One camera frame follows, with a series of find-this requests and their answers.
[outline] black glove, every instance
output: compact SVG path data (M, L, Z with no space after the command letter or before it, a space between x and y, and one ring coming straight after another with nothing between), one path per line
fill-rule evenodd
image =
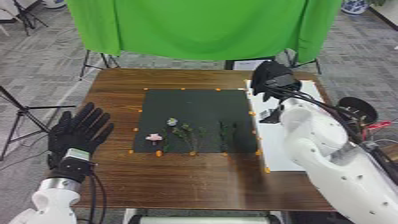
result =
M70 112L65 111L47 134L47 166L55 169L60 165L63 155L69 148L76 148L94 154L99 144L104 142L106 137L113 130L110 123L99 132L110 119L108 113L102 113L99 108L94 108L94 103L86 103L74 117Z

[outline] wooden table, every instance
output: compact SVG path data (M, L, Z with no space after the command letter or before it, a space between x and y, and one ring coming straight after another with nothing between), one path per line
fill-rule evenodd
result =
M298 79L316 81L307 73ZM94 161L108 207L333 211L303 172L262 173L254 154L223 157L220 153L133 153L133 129L138 126L145 90L236 89L250 79L246 71L108 69L101 71L85 102L94 102L111 115L115 130L101 145ZM88 206L88 190L78 204Z

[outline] finger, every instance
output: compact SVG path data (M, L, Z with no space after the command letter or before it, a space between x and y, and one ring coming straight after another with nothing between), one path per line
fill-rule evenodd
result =
M79 125L79 127L83 127L85 130L88 129L90 125L94 124L95 119L101 116L101 114L102 114L102 110L101 110L101 108L95 108L94 112L90 113L90 115L85 118L81 125Z
M102 142L106 141L108 135L113 131L113 124L110 123L106 128L102 129L99 135L94 138L92 144L94 146L97 146L99 144L102 144Z
M104 113L102 116L99 117L95 123L92 124L86 133L85 133L88 140L92 139L99 129L102 128L102 125L106 124L108 119L110 119L110 115L108 115L108 113Z
M62 134L67 132L69 124L70 124L70 111L65 111L58 119L55 134Z
M88 102L88 103L85 104L85 107L83 107L83 109L79 110L79 112L78 112L74 118L72 118L72 121L70 121L70 129L74 129L74 128L78 127L78 125L79 125L79 123L83 122L83 119L85 119L86 115L90 114L92 110L94 110L94 103Z

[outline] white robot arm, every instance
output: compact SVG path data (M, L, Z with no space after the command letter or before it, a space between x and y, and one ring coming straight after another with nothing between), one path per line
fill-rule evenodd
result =
M323 109L282 102L284 149L337 212L355 224L398 223L398 187Z
M79 183L65 178L47 178L40 182L31 201L37 210L26 209L8 224L76 224L70 206L79 200Z

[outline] small object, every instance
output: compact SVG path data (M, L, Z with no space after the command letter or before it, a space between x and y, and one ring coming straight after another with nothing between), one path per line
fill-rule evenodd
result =
M152 142L152 145L156 145L156 142L163 140L163 137L158 135L158 133L154 133L145 137L145 140Z
M156 157L161 157L161 155L163 155L161 150L156 150Z
M175 125L177 125L177 119L175 118L168 118L168 120L166 120L166 125L170 126L170 127L175 127Z

